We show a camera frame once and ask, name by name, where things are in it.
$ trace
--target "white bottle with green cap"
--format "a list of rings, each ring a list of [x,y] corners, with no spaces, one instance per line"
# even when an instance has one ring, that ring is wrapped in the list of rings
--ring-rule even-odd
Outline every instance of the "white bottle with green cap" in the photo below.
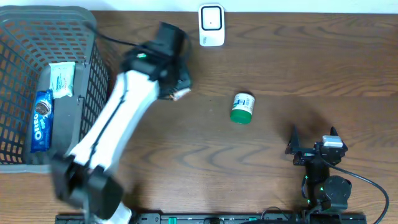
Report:
[[[238,93],[232,106],[231,121],[249,124],[254,108],[254,97],[248,93]]]

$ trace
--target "blue oreo package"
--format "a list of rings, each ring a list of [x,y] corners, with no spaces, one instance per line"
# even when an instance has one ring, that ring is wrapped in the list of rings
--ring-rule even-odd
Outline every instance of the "blue oreo package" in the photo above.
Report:
[[[50,148],[53,119],[52,90],[38,92],[33,112],[32,145],[30,152],[45,152]]]

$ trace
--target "snack package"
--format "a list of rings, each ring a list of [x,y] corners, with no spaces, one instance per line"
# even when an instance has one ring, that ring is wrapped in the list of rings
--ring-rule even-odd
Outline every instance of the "snack package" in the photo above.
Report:
[[[54,98],[73,96],[75,62],[51,63],[50,90]]]
[[[54,119],[52,90],[38,92],[33,112],[32,145],[30,152],[45,152],[50,148]]]

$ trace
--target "white packet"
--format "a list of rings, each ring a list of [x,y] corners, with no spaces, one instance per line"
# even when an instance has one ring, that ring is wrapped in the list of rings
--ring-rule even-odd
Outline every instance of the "white packet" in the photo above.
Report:
[[[51,63],[50,89],[54,98],[73,96],[75,62]]]

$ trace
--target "wood grain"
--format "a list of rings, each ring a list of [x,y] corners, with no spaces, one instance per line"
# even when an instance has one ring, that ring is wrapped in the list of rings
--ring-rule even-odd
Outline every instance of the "wood grain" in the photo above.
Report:
[[[296,124],[311,145],[333,125],[349,147],[339,166],[383,186],[391,200],[383,223],[397,222],[397,16],[226,13],[224,46],[204,48],[197,13],[93,14],[100,30],[115,38],[151,39],[164,21],[193,42],[193,91],[178,102],[155,102],[121,159],[117,178],[128,206],[163,212],[305,206],[304,169],[284,155],[291,127]],[[128,49],[108,46],[116,49],[103,47],[103,55]],[[246,126],[229,120],[233,96],[241,90],[256,97]],[[384,206],[382,194],[342,176],[353,183],[349,211],[374,222]],[[56,213],[71,211],[55,200],[47,175],[0,175],[0,183],[0,223],[52,223]]]

